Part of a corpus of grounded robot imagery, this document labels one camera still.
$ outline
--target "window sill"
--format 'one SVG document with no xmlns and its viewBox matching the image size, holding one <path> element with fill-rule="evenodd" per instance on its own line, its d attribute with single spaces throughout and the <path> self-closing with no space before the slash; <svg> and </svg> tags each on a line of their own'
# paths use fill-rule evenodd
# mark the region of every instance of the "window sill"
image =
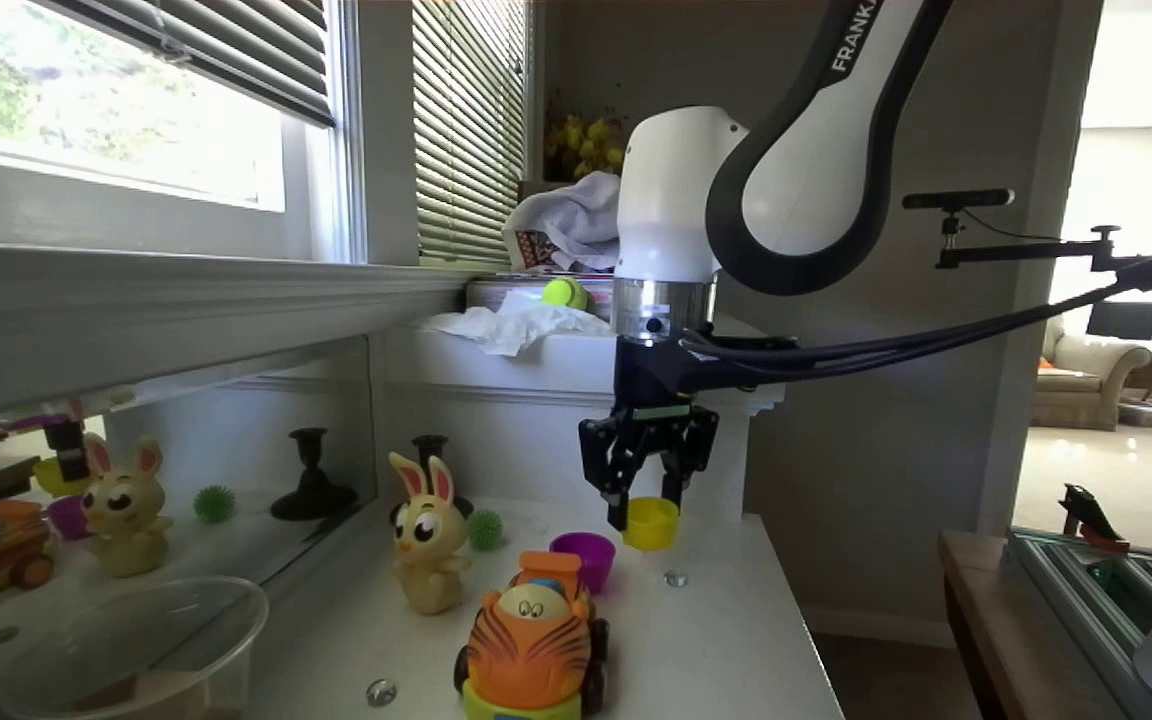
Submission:
<svg viewBox="0 0 1152 720">
<path fill-rule="evenodd" d="M 0 248 L 0 407 L 330 346 L 455 306 L 465 274 Z"/>
</svg>

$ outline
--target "orange toy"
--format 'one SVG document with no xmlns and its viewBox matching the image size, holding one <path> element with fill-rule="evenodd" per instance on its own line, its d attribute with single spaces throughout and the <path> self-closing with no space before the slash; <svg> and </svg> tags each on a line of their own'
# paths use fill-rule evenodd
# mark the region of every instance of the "orange toy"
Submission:
<svg viewBox="0 0 1152 720">
<path fill-rule="evenodd" d="M 604 707 L 608 624 L 574 581 L 579 556 L 524 554 L 504 591 L 489 591 L 455 656 L 465 713 L 585 718 Z"/>
<path fill-rule="evenodd" d="M 50 568 L 39 505 L 0 501 L 0 587 L 39 587 L 50 581 Z"/>
</svg>

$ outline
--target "chair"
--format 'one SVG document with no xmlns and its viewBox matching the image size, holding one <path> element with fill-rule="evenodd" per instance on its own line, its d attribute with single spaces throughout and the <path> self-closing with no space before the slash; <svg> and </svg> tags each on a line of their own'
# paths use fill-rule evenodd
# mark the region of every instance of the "chair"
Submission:
<svg viewBox="0 0 1152 720">
<path fill-rule="evenodd" d="M 1115 427 L 1129 373 L 1148 360 L 1152 354 L 1145 346 L 1071 336 L 1058 323 L 1046 323 L 1031 426 Z"/>
</svg>

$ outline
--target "stuffed animal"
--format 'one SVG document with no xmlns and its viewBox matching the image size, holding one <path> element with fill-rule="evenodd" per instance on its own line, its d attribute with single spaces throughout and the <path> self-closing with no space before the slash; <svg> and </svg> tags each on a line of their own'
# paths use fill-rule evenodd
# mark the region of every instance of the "stuffed animal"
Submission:
<svg viewBox="0 0 1152 720">
<path fill-rule="evenodd" d="M 159 444 L 141 444 L 136 468 L 116 468 L 101 435 L 85 440 L 92 486 L 85 492 L 95 561 L 107 577 L 141 577 L 168 561 L 159 521 Z"/>
<path fill-rule="evenodd" d="M 469 538 L 452 472 L 438 457 L 427 457 L 425 475 L 425 468 L 399 451 L 388 451 L 388 468 L 406 489 L 406 501 L 390 518 L 390 572 L 417 611 L 449 611 L 465 595 L 460 546 Z"/>
</svg>

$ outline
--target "cable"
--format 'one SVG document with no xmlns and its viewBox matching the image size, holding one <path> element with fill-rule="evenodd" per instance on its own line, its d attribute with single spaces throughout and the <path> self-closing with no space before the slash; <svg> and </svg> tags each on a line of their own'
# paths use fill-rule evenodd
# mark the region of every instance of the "cable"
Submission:
<svg viewBox="0 0 1152 720">
<path fill-rule="evenodd" d="M 972 319 L 972 323 L 957 323 L 957 328 L 937 328 L 937 333 L 913 333 L 913 336 L 883 336 L 883 341 L 787 347 L 784 354 L 784 347 L 724 347 L 724 346 L 711 346 L 706 336 L 698 336 L 691 328 L 680 328 L 675 347 L 694 360 L 694 369 L 680 373 L 680 382 L 691 388 L 698 388 L 698 384 L 711 384 L 711 388 L 726 384 L 732 388 L 732 384 L 739 384 L 739 382 L 732 382 L 734 373 L 746 373 L 753 382 L 778 382 L 778 384 L 850 375 L 850 373 L 946 354 L 958 346 L 975 346 L 975 341 L 1036 323 L 1036 319 L 1052 319 L 1052 318 L 1109 300 L 1109 296 L 1129 291 L 1129 290 L 1152 290 L 1152 256 L 1121 269 L 1111 284 L 1069 296 L 1058 306 L 1040 306 L 1040 308 L 1023 308 L 1023 312 L 1009 312 L 1009 318 L 991 318 L 991 319 Z"/>
<path fill-rule="evenodd" d="M 975 215 L 966 209 L 958 215 L 966 215 L 975 228 L 983 228 L 991 237 L 1010 237 L 1010 241 L 1029 241 L 1029 245 L 1062 245 L 1062 237 L 1023 237 L 1023 233 L 994 228 L 994 223 L 989 223 L 983 215 Z"/>
</svg>

